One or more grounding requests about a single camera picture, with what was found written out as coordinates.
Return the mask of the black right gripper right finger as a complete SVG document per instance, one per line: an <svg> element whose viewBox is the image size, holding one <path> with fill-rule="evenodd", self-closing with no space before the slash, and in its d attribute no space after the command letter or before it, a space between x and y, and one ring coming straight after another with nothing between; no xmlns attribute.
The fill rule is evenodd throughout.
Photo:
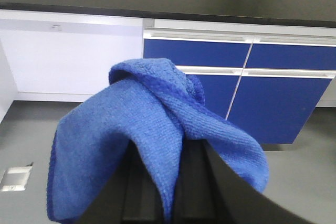
<svg viewBox="0 0 336 224"><path fill-rule="evenodd" d="M203 145L200 141L185 140L183 143L173 217L216 217Z"/></svg>

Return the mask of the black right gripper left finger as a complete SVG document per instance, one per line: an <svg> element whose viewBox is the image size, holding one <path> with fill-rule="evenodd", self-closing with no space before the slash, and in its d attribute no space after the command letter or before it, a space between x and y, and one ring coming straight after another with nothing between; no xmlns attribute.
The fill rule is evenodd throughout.
<svg viewBox="0 0 336 224"><path fill-rule="evenodd" d="M122 221L162 221L162 203L156 185L147 171L137 147L131 152Z"/></svg>

